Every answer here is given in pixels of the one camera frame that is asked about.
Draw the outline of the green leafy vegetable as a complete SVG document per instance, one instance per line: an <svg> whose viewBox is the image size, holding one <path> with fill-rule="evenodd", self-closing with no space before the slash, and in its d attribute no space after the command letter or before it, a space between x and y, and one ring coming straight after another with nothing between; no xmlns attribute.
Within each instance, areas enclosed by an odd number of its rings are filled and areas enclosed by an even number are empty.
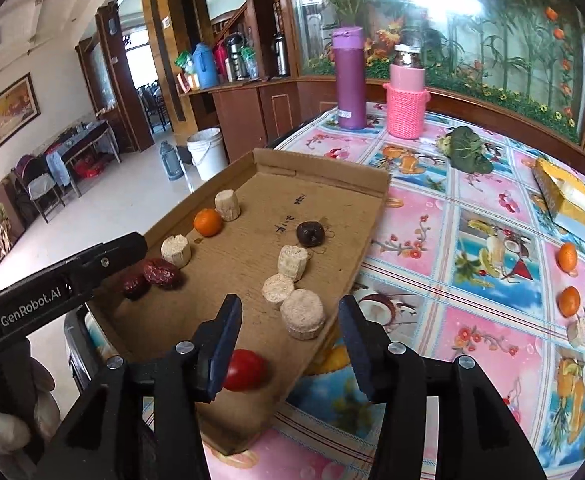
<svg viewBox="0 0 585 480"><path fill-rule="evenodd" d="M490 174L493 164L483 153L483 141L469 127L454 128L437 139L437 149L449 159L451 166L465 174Z"/></svg>

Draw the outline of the steel thermos flask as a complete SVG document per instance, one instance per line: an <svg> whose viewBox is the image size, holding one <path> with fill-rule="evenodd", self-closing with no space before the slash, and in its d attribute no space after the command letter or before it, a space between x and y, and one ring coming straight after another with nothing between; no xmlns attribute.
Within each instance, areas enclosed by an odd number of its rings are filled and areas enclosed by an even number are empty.
<svg viewBox="0 0 585 480"><path fill-rule="evenodd" d="M288 65L288 54L285 35L276 32L273 36L272 50L275 54L277 75L279 77L288 77L290 75Z"/></svg>

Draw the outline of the red cherry tomato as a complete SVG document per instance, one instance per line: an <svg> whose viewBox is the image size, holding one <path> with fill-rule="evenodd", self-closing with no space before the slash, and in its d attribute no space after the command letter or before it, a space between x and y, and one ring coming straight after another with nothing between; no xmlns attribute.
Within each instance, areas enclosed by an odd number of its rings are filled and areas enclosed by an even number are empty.
<svg viewBox="0 0 585 480"><path fill-rule="evenodd" d="M223 388L235 392L259 389L268 376L268 361L256 352L237 349L230 358Z"/></svg>

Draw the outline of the blue thermos jug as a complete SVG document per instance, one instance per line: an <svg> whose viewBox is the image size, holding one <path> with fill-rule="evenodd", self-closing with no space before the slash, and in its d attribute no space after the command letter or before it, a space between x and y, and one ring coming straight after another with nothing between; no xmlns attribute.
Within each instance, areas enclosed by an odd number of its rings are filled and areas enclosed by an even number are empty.
<svg viewBox="0 0 585 480"><path fill-rule="evenodd" d="M193 61L201 90L210 89L219 84L212 50L203 42L196 45Z"/></svg>

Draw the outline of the dried red date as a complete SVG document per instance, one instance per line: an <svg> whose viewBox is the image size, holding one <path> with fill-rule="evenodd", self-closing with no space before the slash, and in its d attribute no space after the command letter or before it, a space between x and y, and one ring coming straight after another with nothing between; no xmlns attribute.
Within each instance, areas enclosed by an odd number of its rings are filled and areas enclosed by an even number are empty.
<svg viewBox="0 0 585 480"><path fill-rule="evenodd" d="M166 290L177 289L184 283L181 270L161 258L147 259L143 265L143 274L148 283Z"/></svg>
<svg viewBox="0 0 585 480"><path fill-rule="evenodd" d="M122 295L131 301L137 301L147 294L150 289L150 283L146 280L143 273L134 273L128 275L122 284Z"/></svg>

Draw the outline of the yellow cardboard box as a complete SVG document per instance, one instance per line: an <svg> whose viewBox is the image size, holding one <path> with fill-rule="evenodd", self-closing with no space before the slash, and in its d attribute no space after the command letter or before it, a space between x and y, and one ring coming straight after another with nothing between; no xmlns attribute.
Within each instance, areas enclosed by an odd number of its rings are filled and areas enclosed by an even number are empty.
<svg viewBox="0 0 585 480"><path fill-rule="evenodd" d="M542 157L535 160L532 171L550 218L585 242L585 184Z"/></svg>

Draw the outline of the white plastic bucket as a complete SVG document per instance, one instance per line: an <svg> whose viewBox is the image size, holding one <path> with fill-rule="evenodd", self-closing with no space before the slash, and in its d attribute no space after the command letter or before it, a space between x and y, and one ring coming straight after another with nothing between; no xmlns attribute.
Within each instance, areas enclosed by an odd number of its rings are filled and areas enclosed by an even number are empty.
<svg viewBox="0 0 585 480"><path fill-rule="evenodd" d="M187 148L202 181L209 181L228 166L222 131L207 128L189 136Z"/></svg>

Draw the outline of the dark side table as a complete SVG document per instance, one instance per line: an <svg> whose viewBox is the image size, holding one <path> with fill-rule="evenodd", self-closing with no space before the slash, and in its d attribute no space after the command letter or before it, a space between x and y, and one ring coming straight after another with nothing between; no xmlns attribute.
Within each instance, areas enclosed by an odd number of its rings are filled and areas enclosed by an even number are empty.
<svg viewBox="0 0 585 480"><path fill-rule="evenodd" d="M79 180L85 180L85 177L76 172L74 164L87 152L111 156L116 162L121 162L114 130L106 120L96 120L84 128L66 130L43 154L54 181L61 188L71 188L77 198L82 196Z"/></svg>

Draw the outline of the framed wall painting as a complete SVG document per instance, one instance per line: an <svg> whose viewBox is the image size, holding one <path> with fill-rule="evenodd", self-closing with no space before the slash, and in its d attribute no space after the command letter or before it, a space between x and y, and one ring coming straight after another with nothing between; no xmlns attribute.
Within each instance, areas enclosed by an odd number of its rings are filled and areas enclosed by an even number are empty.
<svg viewBox="0 0 585 480"><path fill-rule="evenodd" d="M0 147L40 115L31 75L25 74L0 92Z"/></svg>

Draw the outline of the purple thermos bottle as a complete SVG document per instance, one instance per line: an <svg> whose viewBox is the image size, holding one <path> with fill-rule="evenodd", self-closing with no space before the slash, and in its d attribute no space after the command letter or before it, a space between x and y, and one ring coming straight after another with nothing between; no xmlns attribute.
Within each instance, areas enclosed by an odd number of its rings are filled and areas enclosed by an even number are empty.
<svg viewBox="0 0 585 480"><path fill-rule="evenodd" d="M364 44L361 26L340 27L332 34L337 116L339 126L347 130L366 126Z"/></svg>

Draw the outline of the brown cardboard tray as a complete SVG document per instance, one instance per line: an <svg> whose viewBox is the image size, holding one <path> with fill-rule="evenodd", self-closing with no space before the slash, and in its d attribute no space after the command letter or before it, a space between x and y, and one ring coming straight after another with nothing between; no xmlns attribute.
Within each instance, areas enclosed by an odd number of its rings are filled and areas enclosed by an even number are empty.
<svg viewBox="0 0 585 480"><path fill-rule="evenodd" d="M237 295L238 347L268 361L270 380L252 392L222 391L199 405L197 414L207 445L223 454L242 452L270 426L297 380L332 340L339 301L368 252L389 183L388 172L353 162L257 148L199 186L146 233L149 257L159 255L166 237L188 238L193 255L180 288L153 288L131 301L122 295L120 276L113 276L88 307L117 352L145 362L193 336L227 295ZM219 234L200 235L193 225L197 212L215 209L215 195L229 188L242 214L224 221ZM262 285L277 270L280 248L295 243L295 229L304 221L321 222L326 231L300 281L321 298L326 322L316 338L302 341L288 334L279 312L263 298Z"/></svg>

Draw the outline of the pink knit-sleeve bottle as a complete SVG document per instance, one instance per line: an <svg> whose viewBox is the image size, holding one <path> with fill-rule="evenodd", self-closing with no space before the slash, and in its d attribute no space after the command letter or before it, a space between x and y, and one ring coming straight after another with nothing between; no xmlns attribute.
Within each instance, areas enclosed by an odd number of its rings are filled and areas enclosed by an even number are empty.
<svg viewBox="0 0 585 480"><path fill-rule="evenodd" d="M416 46L397 44L390 65L387 91L387 129L391 136L415 140L421 136L430 93L426 88L426 70Z"/></svg>

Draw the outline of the orange tangerine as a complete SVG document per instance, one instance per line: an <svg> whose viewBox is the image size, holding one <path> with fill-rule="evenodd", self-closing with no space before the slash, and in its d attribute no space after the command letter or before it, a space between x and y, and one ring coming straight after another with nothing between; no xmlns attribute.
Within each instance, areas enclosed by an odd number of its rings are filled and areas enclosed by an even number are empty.
<svg viewBox="0 0 585 480"><path fill-rule="evenodd" d="M557 251L556 255L557 265L560 270L566 274L573 275L577 270L579 258L577 258L577 248L570 242L565 242Z"/></svg>
<svg viewBox="0 0 585 480"><path fill-rule="evenodd" d="M224 220L213 208L204 208L194 218L194 229L204 237L212 237L222 231Z"/></svg>
<svg viewBox="0 0 585 480"><path fill-rule="evenodd" d="M558 296L557 305L564 318L572 318L581 307L581 295L574 286L566 287Z"/></svg>

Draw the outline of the grey water jug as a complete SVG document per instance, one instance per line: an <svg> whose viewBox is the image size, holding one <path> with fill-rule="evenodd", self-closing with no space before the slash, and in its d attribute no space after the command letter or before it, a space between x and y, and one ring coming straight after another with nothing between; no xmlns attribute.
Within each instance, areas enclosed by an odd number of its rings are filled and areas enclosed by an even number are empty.
<svg viewBox="0 0 585 480"><path fill-rule="evenodd" d="M162 141L159 148L161 162L170 181L176 181L184 177L184 171L178 151L168 141Z"/></svg>

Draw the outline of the white sugarcane chunk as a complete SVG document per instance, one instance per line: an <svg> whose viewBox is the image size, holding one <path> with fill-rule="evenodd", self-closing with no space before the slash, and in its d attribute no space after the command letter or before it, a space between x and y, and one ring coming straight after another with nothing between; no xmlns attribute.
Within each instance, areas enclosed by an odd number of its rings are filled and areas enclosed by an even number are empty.
<svg viewBox="0 0 585 480"><path fill-rule="evenodd" d="M304 274L308 261L309 252L304 247L284 245L280 248L278 255L278 273L290 278L293 282L298 282Z"/></svg>
<svg viewBox="0 0 585 480"><path fill-rule="evenodd" d="M299 340L316 338L326 321L321 298L307 289L294 289L280 305L279 312L289 335Z"/></svg>
<svg viewBox="0 0 585 480"><path fill-rule="evenodd" d="M275 309L279 309L293 291L294 281L280 273L270 276L262 285L263 298Z"/></svg>
<svg viewBox="0 0 585 480"><path fill-rule="evenodd" d="M215 210L225 222L234 221L242 214L236 192L229 188L215 195Z"/></svg>
<svg viewBox="0 0 585 480"><path fill-rule="evenodd" d="M181 234L166 237L160 247L161 257L178 269L184 268L192 258L187 237Z"/></svg>
<svg viewBox="0 0 585 480"><path fill-rule="evenodd" d="M567 337L573 348L585 343L585 318L577 318L567 327Z"/></svg>

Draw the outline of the dark purple round fruit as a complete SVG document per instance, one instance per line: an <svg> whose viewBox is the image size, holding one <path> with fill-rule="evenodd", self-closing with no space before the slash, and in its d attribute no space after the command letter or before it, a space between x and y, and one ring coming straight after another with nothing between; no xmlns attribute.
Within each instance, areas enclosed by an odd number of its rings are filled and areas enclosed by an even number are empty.
<svg viewBox="0 0 585 480"><path fill-rule="evenodd" d="M295 229L295 235L302 247L313 248L324 243L326 232L321 222L304 221Z"/></svg>

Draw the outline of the floral pink tablecloth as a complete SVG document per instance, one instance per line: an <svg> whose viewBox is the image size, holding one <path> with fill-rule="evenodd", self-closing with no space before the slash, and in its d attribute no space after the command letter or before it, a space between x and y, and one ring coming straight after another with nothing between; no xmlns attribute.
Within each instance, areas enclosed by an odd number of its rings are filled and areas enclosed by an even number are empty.
<svg viewBox="0 0 585 480"><path fill-rule="evenodd" d="M429 113L418 141L385 131L385 105L373 105L361 133L332 114L302 127L279 150L387 170L379 229L354 283L366 316L392 339L434 359L473 356L519 422L550 479L570 479L585 460L585 343L572 350L567 327L585 318L585 244L551 221L532 167L559 160L459 120ZM463 174L437 139L466 126L493 164ZM577 270L557 265L560 246L577 248ZM557 298L581 295L564 318ZM268 430L241 453L206 445L212 479L364 479L383 406L357 391L338 336L302 376Z"/></svg>

